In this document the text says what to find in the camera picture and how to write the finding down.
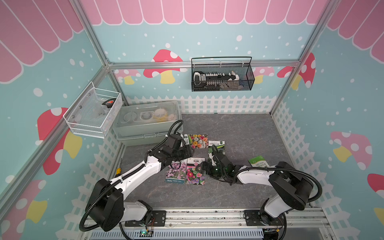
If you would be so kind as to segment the purple flower seed packet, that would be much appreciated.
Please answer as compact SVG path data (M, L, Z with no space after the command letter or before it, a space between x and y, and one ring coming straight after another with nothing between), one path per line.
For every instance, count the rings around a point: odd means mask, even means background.
M166 183L184 184L186 182L187 160L172 162L166 172Z

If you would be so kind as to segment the green pink flower seed packet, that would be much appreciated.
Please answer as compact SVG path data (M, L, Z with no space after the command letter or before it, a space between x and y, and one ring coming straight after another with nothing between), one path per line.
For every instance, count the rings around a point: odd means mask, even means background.
M258 168L267 168L270 166L263 156L254 157L249 160L249 163L251 164L252 167L258 167Z

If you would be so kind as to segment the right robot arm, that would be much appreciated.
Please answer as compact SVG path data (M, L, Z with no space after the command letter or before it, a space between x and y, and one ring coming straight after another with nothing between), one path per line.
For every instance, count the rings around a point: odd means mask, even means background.
M256 213L256 219L265 226L283 220L284 214L291 210L304 210L308 203L323 194L322 185L315 177L296 170L286 162L279 162L274 167L235 166L225 154L213 150L212 159L199 164L198 170L230 185L258 184L272 187L276 195L267 199Z

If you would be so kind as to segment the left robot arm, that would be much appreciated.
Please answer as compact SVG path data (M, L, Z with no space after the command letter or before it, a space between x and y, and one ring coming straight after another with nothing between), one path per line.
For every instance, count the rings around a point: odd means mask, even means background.
M191 158L194 149L182 135L168 134L157 146L146 152L145 159L131 170L111 180L100 179L93 188L80 220L82 232L102 228L108 232L127 221L148 222L152 208L144 201L126 202L129 194L153 175Z

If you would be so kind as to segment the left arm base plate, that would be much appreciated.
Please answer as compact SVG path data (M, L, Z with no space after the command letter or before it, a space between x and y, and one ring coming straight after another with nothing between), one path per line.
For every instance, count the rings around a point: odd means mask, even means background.
M140 221L126 221L125 227L164 227L166 211L150 211Z

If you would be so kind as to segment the pink mixed flower seed packet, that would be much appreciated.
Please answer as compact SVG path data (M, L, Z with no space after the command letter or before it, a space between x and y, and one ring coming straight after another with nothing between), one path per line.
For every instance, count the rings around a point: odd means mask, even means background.
M202 163L205 158L187 159L186 184L187 185L205 185L205 174L202 169Z

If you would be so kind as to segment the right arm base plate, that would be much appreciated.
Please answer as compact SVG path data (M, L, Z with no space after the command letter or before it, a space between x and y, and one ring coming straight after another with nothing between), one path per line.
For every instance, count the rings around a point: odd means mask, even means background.
M247 226L276 226L283 227L285 220L283 215L273 218L264 211L260 210L244 210L243 218Z

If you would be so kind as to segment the multicolour ranunculus seed packet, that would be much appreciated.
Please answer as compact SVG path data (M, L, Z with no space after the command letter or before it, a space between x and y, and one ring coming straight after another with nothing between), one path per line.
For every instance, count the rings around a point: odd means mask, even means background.
M184 140L186 144L191 145L193 149L206 149L209 147L208 135L184 134Z

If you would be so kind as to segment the green gourd seed packet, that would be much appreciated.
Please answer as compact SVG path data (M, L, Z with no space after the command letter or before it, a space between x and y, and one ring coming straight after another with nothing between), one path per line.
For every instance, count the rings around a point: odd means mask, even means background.
M219 152L221 152L222 154L225 154L225 141L209 141L208 144L209 144L209 148L208 148L209 156L213 155L213 148L212 148L213 145L217 147Z

